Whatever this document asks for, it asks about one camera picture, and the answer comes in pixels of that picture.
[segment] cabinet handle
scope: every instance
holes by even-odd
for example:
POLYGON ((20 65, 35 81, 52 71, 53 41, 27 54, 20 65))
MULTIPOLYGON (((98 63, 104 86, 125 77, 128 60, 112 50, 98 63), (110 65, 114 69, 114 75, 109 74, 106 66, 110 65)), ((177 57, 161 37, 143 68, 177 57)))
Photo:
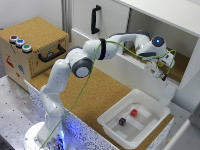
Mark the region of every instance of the cabinet handle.
POLYGON ((96 5, 96 8, 92 9, 91 31, 92 34, 98 33, 100 30, 96 28, 96 11, 101 10, 101 7, 96 5))
POLYGON ((54 58, 56 58, 56 57, 58 57, 58 56, 60 56, 60 55, 62 55, 62 54, 64 54, 66 52, 66 50, 63 47, 61 47, 60 44, 58 44, 58 49, 60 50, 59 52, 57 52, 57 53, 55 53, 55 54, 53 54, 53 55, 51 55, 49 57, 46 57, 46 58, 43 57, 41 54, 38 54, 38 58, 42 62, 46 63, 46 62, 49 62, 49 61, 53 60, 54 58))

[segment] cork board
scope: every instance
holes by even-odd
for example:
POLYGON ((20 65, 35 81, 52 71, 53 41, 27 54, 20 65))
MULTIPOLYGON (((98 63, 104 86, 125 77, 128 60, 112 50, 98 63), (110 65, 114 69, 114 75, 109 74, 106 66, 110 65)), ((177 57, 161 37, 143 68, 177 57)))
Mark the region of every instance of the cork board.
MULTIPOLYGON (((134 46, 130 48, 130 50, 134 53, 136 53, 134 46)), ((129 54, 130 56, 134 57, 135 59, 139 60, 142 63, 147 63, 147 61, 142 61, 141 59, 139 59, 138 57, 136 57, 135 55, 131 54, 128 51, 125 51, 125 53, 129 54)), ((185 70, 187 68, 187 65, 190 61, 190 58, 176 52, 176 57, 175 57, 175 65, 174 67, 170 70, 169 73, 169 77, 179 83, 181 83, 181 80, 183 78, 183 75, 185 73, 185 70)), ((163 66, 163 67, 159 67, 160 70, 163 71, 163 73, 167 73, 168 67, 167 66, 163 66)))
MULTIPOLYGON (((47 83, 50 71, 45 71, 29 82, 40 90, 47 83)), ((77 78, 73 74, 70 75, 65 91, 60 94, 65 108, 69 109, 72 106, 86 79, 77 78)), ((72 112, 120 150, 125 150, 105 134, 102 126, 97 122, 97 118, 129 92, 131 92, 131 89, 94 68, 90 81, 72 112)), ((173 115, 168 115, 136 150, 146 149, 172 119, 173 115)))
POLYGON ((40 17, 35 17, 4 30, 0 30, 0 37, 7 42, 9 42, 9 38, 12 35, 17 35, 19 39, 24 39, 26 44, 32 46, 33 51, 37 51, 39 48, 49 43, 64 36, 68 36, 66 32, 40 17))

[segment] white plastic bin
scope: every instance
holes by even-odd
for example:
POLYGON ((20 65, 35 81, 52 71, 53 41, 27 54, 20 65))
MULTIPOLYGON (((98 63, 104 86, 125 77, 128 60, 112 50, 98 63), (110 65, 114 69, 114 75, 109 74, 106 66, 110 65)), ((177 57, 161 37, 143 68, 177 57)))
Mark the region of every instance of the white plastic bin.
POLYGON ((158 101, 134 89, 114 106, 104 112, 97 121, 105 133, 126 149, 135 149, 170 113, 170 109, 158 101), (130 115, 131 110, 138 115, 130 115), (126 119, 124 126, 119 125, 120 118, 126 119))

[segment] cable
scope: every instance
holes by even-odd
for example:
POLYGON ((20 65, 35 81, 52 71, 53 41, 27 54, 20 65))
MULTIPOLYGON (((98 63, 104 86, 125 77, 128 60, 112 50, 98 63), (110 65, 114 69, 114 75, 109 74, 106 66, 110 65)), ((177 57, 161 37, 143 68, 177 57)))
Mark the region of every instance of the cable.
MULTIPOLYGON (((158 57, 160 57, 160 56, 163 56, 163 55, 165 55, 165 54, 168 54, 168 53, 170 53, 170 52, 174 52, 174 57, 173 57, 173 60, 172 60, 172 62, 171 62, 171 64, 170 64, 170 67, 168 68, 167 75, 168 75, 169 72, 170 72, 171 65, 172 65, 172 63, 173 63, 173 61, 174 61, 174 58, 175 58, 175 55, 176 55, 176 50, 171 50, 171 51, 168 51, 168 52, 166 52, 166 53, 164 53, 164 54, 161 54, 161 55, 157 55, 157 56, 153 56, 153 57, 143 57, 143 56, 139 56, 139 55, 133 53, 131 50, 129 50, 127 47, 121 45, 120 43, 117 43, 117 42, 114 42, 114 41, 106 41, 106 42, 117 44, 117 45, 123 47, 125 50, 129 51, 131 54, 133 54, 133 55, 135 55, 135 56, 137 56, 137 57, 140 57, 140 58, 152 58, 152 59, 153 59, 153 58, 158 58, 158 57)), ((40 147, 40 149, 44 147, 44 145, 47 143, 47 141, 49 140, 49 138, 51 137, 51 135, 53 134, 53 132, 54 132, 54 131, 56 130, 56 128, 60 125, 60 123, 65 119, 65 117, 69 114, 69 112, 71 112, 71 110, 72 110, 73 107, 76 105, 77 101, 79 100, 80 96, 82 95, 83 90, 85 89, 85 87, 86 87, 86 85, 87 85, 87 83, 88 83, 88 81, 89 81, 89 79, 90 79, 90 76, 91 76, 91 74, 92 74, 92 70, 93 70, 93 67, 94 67, 94 62, 95 62, 95 60, 96 60, 96 55, 97 55, 97 52, 98 52, 100 46, 101 46, 101 44, 99 44, 99 46, 98 46, 97 49, 96 49, 95 56, 94 56, 93 63, 92 63, 91 72, 90 72, 90 74, 89 74, 89 76, 88 76, 88 78, 87 78, 87 80, 86 80, 86 82, 85 82, 83 88, 81 89, 79 95, 77 96, 75 102, 73 103, 73 105, 71 106, 71 108, 66 112, 66 114, 62 117, 62 119, 59 121, 59 123, 56 125, 56 127, 53 129, 53 131, 52 131, 51 134, 48 136, 48 138, 46 139, 46 141, 42 144, 42 146, 40 147)))

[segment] brown box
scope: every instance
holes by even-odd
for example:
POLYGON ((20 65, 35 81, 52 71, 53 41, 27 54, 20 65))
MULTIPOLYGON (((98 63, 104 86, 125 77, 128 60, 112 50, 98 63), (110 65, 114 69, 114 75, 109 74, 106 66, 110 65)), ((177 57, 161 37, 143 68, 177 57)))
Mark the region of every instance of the brown box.
POLYGON ((0 51, 7 75, 28 90, 24 79, 29 81, 52 67, 57 59, 65 58, 69 51, 69 36, 42 18, 35 17, 1 30, 0 51), (9 38, 12 35, 17 35, 31 45, 32 52, 23 53, 15 44, 10 44, 9 38), (39 54, 50 61, 43 62, 39 54))

